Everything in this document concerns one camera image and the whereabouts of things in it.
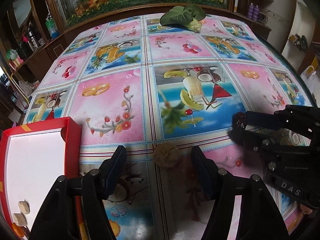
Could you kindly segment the person's right hand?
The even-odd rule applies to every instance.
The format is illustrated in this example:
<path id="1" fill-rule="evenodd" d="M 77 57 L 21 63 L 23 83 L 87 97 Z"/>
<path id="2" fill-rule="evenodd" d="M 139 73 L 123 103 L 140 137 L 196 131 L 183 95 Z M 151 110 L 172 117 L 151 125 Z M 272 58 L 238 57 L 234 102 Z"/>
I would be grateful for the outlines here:
<path id="1" fill-rule="evenodd" d="M 300 209 L 301 209 L 303 215 L 310 215 L 313 212 L 312 209 L 310 209 L 309 207 L 307 207 L 307 206 L 305 206 L 303 204 L 300 204 Z"/>

